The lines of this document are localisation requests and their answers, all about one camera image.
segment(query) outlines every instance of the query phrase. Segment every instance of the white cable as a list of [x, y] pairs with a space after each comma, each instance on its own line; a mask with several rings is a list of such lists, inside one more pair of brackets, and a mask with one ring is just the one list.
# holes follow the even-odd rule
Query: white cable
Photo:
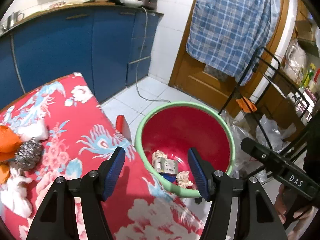
[[146, 24], [144, 26], [144, 39], [143, 39], [143, 43], [142, 43], [142, 47], [141, 47], [141, 51], [140, 51], [140, 56], [139, 56], [139, 61], [137, 62], [137, 67], [136, 67], [136, 89], [137, 89], [137, 93], [139, 95], [139, 97], [145, 99], [145, 100], [148, 100], [148, 101], [152, 101], [152, 102], [166, 102], [166, 103], [170, 103], [169, 100], [165, 100], [165, 99], [156, 99], [156, 100], [151, 100], [151, 99], [148, 99], [148, 98], [144, 98], [142, 95], [140, 95], [139, 93], [139, 89], [138, 89], [138, 66], [139, 66], [139, 63], [140, 63], [140, 60], [141, 60], [141, 56], [142, 56], [142, 51], [143, 51], [143, 46], [144, 46], [144, 43], [146, 41], [146, 37], [147, 37], [147, 25], [148, 25], [148, 13], [147, 13], [147, 10], [143, 7], [141, 7], [142, 9], [144, 9], [145, 13], [146, 13]]

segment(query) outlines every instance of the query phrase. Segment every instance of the screw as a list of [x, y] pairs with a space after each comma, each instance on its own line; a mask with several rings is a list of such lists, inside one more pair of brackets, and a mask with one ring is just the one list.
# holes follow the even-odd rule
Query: screw
[[252, 183], [256, 183], [258, 180], [256, 177], [250, 177], [249, 180], [252, 182]]
[[89, 172], [89, 176], [90, 177], [95, 177], [95, 176], [97, 176], [98, 175], [98, 172], [97, 171], [90, 171]]
[[222, 176], [223, 176], [223, 172], [222, 172], [222, 171], [215, 171], [214, 174], [215, 174], [217, 177], [222, 177]]
[[56, 178], [56, 182], [57, 183], [61, 183], [61, 182], [63, 182], [64, 181], [64, 177], [57, 177]]

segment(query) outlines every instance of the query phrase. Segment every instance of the cabinet handle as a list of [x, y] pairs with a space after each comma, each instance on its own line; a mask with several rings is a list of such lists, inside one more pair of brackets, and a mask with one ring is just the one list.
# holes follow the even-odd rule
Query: cabinet handle
[[132, 12], [120, 12], [121, 15], [135, 15], [135, 13]]
[[77, 15], [73, 15], [73, 16], [69, 16], [66, 18], [66, 20], [71, 20], [71, 19], [77, 19], [77, 18], [82, 18], [82, 17], [87, 17], [90, 14], [77, 14]]

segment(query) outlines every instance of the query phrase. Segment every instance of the red tablecloth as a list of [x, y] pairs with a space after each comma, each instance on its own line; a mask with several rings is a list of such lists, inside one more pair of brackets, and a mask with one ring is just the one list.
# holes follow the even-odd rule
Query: red tablecloth
[[[109, 159], [117, 146], [125, 149], [124, 167], [113, 195], [102, 203], [114, 239], [199, 238], [204, 223], [144, 168], [139, 154], [105, 116], [80, 73], [44, 85], [0, 113], [0, 123], [14, 131], [42, 118], [50, 137], [43, 142], [41, 162], [26, 173], [33, 179], [27, 186], [33, 213], [24, 219], [0, 203], [0, 216], [16, 239], [26, 239], [55, 178], [82, 177]], [[76, 219], [80, 239], [87, 239], [79, 199]]]

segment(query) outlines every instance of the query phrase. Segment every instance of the orange cloth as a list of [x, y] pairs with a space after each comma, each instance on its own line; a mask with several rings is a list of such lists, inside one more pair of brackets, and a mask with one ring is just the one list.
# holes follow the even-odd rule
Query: orange cloth
[[[244, 100], [248, 103], [248, 105], [250, 106], [252, 112], [257, 111], [256, 106], [246, 97], [243, 97]], [[245, 113], [251, 113], [249, 107], [247, 106], [247, 104], [245, 103], [245, 101], [243, 100], [243, 98], [241, 99], [236, 99], [238, 105], [240, 106], [240, 108], [245, 112]]]
[[22, 141], [9, 127], [0, 125], [0, 162], [12, 159]]
[[10, 167], [6, 164], [0, 164], [0, 184], [4, 184], [10, 177]]

